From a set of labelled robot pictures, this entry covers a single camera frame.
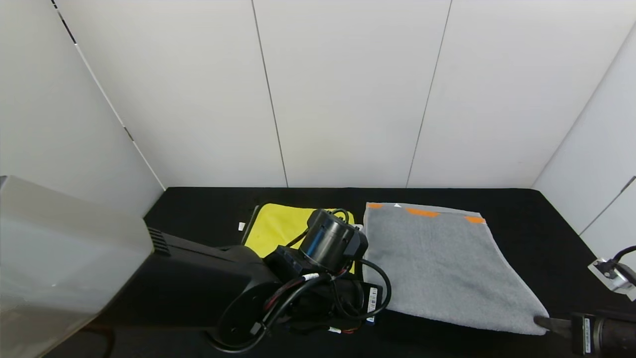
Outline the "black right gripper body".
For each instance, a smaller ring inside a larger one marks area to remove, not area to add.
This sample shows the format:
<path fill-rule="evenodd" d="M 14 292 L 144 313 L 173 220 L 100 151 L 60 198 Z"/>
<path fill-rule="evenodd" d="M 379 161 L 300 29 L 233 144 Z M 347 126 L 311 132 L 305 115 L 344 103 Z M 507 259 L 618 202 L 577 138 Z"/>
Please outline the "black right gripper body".
<path fill-rule="evenodd" d="M 633 320 L 575 313 L 570 322 L 573 354 L 584 358 L 636 356 L 636 325 Z"/>

